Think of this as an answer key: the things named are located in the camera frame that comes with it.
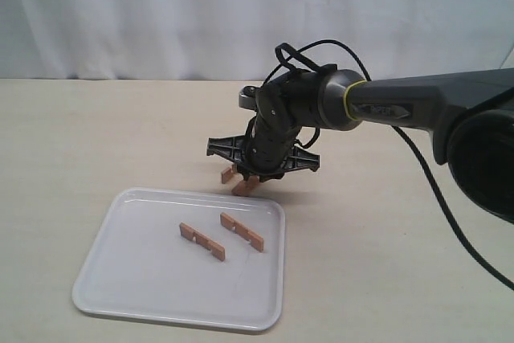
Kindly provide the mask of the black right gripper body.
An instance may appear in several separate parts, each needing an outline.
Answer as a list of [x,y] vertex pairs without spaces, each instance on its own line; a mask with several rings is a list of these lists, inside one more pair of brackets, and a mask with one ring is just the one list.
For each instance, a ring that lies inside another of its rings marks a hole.
[[261,116],[255,116],[243,135],[209,138],[206,154],[230,162],[245,182],[280,180],[287,173],[301,170],[316,172],[320,168],[320,156],[310,153],[308,148],[316,143],[320,130],[316,129],[305,144],[297,139],[300,131],[300,127],[294,127],[279,132]]

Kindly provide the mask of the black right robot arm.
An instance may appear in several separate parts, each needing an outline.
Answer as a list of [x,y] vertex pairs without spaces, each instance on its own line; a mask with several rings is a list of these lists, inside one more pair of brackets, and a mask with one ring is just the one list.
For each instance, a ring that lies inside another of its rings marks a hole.
[[349,131],[362,122],[418,129],[430,135],[434,160],[448,165],[477,206],[513,220],[513,71],[471,71],[366,80],[333,65],[296,70],[245,87],[242,108],[255,116],[243,135],[211,138],[208,155],[261,181],[320,166],[296,138],[304,127]]

